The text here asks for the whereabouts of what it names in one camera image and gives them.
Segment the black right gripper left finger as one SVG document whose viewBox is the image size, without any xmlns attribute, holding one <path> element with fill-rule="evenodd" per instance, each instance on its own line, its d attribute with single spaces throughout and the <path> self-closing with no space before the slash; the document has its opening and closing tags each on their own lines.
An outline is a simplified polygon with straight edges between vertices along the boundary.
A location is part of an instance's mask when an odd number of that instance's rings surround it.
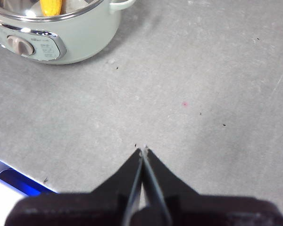
<svg viewBox="0 0 283 226">
<path fill-rule="evenodd" d="M 91 192 L 42 193 L 18 201 L 7 226 L 123 226 L 129 222 L 141 187 L 142 151 Z"/>
</svg>

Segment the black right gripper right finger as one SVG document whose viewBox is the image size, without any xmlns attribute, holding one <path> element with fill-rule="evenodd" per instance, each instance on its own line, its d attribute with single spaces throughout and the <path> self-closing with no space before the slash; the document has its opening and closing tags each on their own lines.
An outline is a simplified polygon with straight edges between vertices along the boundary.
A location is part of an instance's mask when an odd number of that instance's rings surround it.
<svg viewBox="0 0 283 226">
<path fill-rule="evenodd" d="M 272 202 L 247 196 L 205 195 L 177 177 L 152 150 L 142 152 L 148 202 L 168 226 L 283 226 Z"/>
</svg>

